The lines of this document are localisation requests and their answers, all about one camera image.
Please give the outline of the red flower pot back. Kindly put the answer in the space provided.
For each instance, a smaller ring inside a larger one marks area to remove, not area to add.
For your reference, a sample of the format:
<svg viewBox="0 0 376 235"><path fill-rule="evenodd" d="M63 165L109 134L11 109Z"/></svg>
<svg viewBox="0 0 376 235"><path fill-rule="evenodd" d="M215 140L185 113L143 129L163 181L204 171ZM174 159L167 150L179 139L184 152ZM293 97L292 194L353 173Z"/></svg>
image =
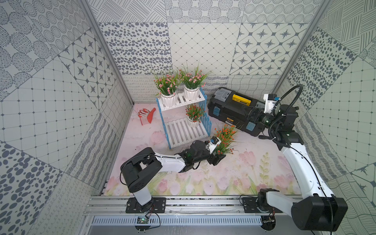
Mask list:
<svg viewBox="0 0 376 235"><path fill-rule="evenodd" d="M238 129L234 125L225 124L222 127L215 129L215 136L224 144L229 144L235 141L235 135Z"/></svg>

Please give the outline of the red flower pot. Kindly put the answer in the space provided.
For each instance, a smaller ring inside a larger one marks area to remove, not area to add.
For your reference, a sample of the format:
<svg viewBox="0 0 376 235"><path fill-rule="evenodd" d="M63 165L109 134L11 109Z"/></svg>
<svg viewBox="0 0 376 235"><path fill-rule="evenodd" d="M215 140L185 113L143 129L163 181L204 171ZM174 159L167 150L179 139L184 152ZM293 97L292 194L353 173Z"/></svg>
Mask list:
<svg viewBox="0 0 376 235"><path fill-rule="evenodd" d="M225 124L222 127L215 129L215 136L224 144L229 144L235 141L235 135L238 129L234 125Z"/></svg>
<svg viewBox="0 0 376 235"><path fill-rule="evenodd" d="M214 155L227 155L227 154L233 154L234 148L233 148L233 138L224 139L221 141L221 143L215 148Z"/></svg>
<svg viewBox="0 0 376 235"><path fill-rule="evenodd" d="M197 104L190 104L186 107L186 115L188 118L188 125L191 128L198 127L201 123L205 110Z"/></svg>

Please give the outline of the pink flower pot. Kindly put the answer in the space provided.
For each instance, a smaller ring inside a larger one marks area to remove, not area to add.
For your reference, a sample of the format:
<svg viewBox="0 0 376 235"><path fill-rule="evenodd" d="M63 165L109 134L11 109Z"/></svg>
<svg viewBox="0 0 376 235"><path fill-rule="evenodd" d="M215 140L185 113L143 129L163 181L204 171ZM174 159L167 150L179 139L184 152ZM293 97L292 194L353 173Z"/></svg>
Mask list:
<svg viewBox="0 0 376 235"><path fill-rule="evenodd" d="M207 73L203 73L199 65L190 71L188 68L181 68L178 70L178 76L184 84L184 96L188 100L199 99L200 88L205 86Z"/></svg>
<svg viewBox="0 0 376 235"><path fill-rule="evenodd" d="M177 104L177 90L181 82L181 76L174 70L163 74L154 74L154 83L165 107L169 108Z"/></svg>

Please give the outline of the red flower pot front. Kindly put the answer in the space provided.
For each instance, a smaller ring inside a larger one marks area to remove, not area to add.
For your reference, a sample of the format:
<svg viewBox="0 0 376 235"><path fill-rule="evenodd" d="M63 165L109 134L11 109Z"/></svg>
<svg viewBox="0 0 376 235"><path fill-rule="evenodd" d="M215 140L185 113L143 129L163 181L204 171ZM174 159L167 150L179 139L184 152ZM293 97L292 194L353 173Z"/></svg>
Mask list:
<svg viewBox="0 0 376 235"><path fill-rule="evenodd" d="M227 155L227 154L233 154L234 148L233 148L233 138L224 139L221 141L221 143L215 148L214 155Z"/></svg>

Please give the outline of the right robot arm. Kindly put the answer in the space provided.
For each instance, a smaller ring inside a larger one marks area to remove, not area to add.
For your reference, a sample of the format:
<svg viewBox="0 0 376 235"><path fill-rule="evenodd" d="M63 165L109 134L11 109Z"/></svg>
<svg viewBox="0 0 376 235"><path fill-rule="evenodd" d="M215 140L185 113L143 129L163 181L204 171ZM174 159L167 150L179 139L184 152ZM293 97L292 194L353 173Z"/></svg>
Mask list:
<svg viewBox="0 0 376 235"><path fill-rule="evenodd" d="M304 141L293 129L298 114L292 105L267 101L258 123L268 130L268 138L277 145L287 159L300 187L302 199L295 200L276 189L260 189L257 209L273 213L275 210L290 216L294 224L304 231L337 231L348 205L335 196L310 159Z"/></svg>

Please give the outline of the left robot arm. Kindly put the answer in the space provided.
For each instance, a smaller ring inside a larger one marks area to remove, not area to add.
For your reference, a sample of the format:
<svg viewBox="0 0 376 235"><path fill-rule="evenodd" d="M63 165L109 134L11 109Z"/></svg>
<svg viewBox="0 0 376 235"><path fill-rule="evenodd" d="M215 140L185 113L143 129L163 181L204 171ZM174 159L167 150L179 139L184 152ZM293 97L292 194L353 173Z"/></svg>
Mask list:
<svg viewBox="0 0 376 235"><path fill-rule="evenodd" d="M205 142L194 141L189 148L175 155L162 155L147 147L121 165L120 182L143 207L153 201L147 184L158 173L184 173L197 169L202 161L217 165L226 156L220 151L220 144L221 140L213 136Z"/></svg>

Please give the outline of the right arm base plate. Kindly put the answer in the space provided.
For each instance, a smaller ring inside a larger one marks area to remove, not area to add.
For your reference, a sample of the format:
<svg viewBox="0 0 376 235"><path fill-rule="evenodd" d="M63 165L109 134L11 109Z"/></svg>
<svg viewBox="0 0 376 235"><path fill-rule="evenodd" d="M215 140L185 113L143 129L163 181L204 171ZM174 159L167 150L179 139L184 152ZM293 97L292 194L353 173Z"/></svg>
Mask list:
<svg viewBox="0 0 376 235"><path fill-rule="evenodd" d="M239 200L245 213L282 213L266 203L259 203L258 198L254 196L241 195Z"/></svg>

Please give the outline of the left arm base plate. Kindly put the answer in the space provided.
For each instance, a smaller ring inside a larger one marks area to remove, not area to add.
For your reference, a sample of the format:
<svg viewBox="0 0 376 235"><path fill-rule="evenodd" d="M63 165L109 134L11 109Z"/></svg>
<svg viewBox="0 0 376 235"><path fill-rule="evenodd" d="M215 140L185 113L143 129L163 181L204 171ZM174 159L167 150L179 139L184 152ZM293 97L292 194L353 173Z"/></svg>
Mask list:
<svg viewBox="0 0 376 235"><path fill-rule="evenodd" d="M135 197L131 197L127 201L126 213L146 213L146 212L156 212L164 213L166 207L165 197L153 197L150 202L141 206Z"/></svg>

